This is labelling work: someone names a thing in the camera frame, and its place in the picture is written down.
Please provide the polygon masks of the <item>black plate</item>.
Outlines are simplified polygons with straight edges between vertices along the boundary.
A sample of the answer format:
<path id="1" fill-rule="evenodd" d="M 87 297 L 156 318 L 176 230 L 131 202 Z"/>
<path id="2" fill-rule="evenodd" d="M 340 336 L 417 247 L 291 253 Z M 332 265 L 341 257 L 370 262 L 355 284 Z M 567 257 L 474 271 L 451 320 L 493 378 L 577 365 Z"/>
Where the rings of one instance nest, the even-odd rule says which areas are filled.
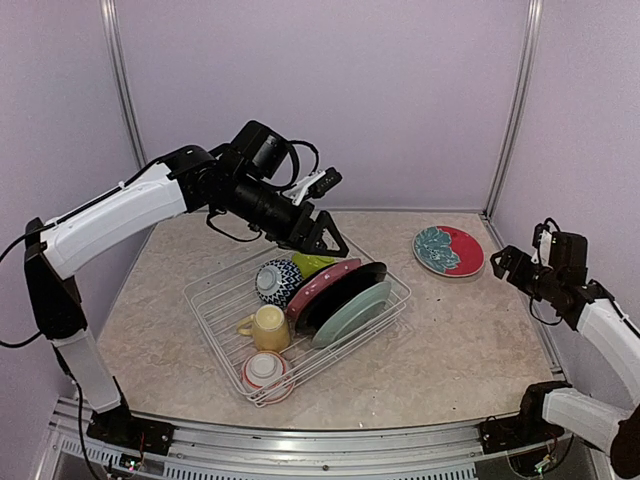
<path id="1" fill-rule="evenodd" d="M 298 315 L 294 328 L 298 334 L 315 334 L 342 306 L 366 289 L 382 282 L 387 274 L 383 262 L 361 265 L 320 291 Z"/>

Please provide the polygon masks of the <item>red teal floral plate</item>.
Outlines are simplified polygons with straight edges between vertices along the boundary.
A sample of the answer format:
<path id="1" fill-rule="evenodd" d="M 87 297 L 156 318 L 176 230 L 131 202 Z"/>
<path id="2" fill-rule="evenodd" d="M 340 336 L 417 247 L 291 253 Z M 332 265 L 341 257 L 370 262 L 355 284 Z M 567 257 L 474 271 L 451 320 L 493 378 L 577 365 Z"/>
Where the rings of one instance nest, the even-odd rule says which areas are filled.
<path id="1" fill-rule="evenodd" d="M 485 254 L 478 240 L 451 226 L 429 226 L 412 241 L 418 262 L 432 273 L 447 278 L 466 278 L 484 267 Z"/>

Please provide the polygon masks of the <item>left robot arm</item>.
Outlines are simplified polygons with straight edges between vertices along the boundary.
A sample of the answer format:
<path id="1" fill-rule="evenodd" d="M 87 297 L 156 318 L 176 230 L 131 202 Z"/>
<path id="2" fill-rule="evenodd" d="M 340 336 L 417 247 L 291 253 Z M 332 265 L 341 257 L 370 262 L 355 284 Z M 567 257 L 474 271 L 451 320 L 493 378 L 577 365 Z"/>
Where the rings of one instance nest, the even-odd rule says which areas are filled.
<path id="1" fill-rule="evenodd" d="M 48 222 L 31 220 L 19 242 L 40 335 L 54 348 L 102 430 L 121 445 L 140 434 L 81 306 L 76 273 L 134 234 L 202 208 L 232 213 L 280 248 L 344 258 L 349 249 L 331 215 L 313 200 L 342 179 L 333 167 L 300 177 L 298 141 L 257 120 L 212 150 L 187 145 L 151 161 L 130 179 Z"/>

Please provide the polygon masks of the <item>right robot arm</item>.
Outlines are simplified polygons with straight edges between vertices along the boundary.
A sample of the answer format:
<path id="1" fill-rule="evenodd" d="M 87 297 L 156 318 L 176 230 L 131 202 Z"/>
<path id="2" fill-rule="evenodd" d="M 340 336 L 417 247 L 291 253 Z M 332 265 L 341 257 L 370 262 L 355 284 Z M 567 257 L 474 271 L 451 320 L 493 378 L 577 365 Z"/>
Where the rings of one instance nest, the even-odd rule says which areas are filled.
<path id="1" fill-rule="evenodd" d="M 494 275 L 546 302 L 560 322 L 590 342 L 639 400 L 639 330 L 615 297 L 587 277 L 587 239 L 551 218 L 534 228 L 533 254 L 508 245 L 491 258 Z M 486 453 L 554 439 L 570 431 L 603 452 L 621 479 L 639 476 L 639 410 L 624 410 L 584 394 L 565 381 L 527 387 L 517 414 L 479 426 Z"/>

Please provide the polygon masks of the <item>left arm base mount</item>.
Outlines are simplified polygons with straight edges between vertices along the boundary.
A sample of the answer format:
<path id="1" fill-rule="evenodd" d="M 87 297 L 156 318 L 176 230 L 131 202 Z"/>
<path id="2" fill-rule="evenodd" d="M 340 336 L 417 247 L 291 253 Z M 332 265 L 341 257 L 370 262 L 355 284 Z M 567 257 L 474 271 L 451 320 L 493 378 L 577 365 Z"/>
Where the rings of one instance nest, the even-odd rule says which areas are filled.
<path id="1" fill-rule="evenodd" d="M 175 427 L 168 422 L 133 415 L 127 407 L 92 414 L 87 435 L 104 443 L 167 456 L 172 444 Z"/>

